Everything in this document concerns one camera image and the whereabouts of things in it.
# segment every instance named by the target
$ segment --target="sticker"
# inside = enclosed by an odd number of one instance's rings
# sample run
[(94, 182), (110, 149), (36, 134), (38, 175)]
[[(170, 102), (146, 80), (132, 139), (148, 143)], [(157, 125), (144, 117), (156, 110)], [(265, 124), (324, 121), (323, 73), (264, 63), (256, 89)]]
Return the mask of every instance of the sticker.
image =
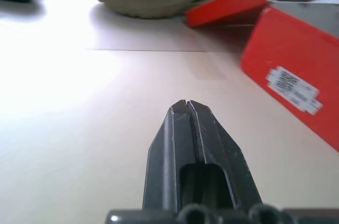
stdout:
[(283, 67), (271, 70), (266, 79), (270, 89), (303, 112), (315, 115), (323, 106), (316, 100), (317, 88)]

